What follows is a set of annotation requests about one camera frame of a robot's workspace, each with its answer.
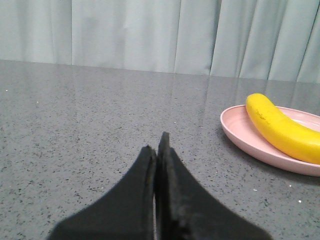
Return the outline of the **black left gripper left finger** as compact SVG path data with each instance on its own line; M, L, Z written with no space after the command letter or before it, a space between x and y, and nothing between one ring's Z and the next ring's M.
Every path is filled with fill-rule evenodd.
M50 240L152 240L156 152L145 146L102 198L59 222Z

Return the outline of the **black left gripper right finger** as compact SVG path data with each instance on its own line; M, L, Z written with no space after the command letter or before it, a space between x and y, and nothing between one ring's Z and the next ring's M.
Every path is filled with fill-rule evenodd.
M100 200L103 228L124 240L154 240L156 137L136 133L117 147L103 170L113 185Z

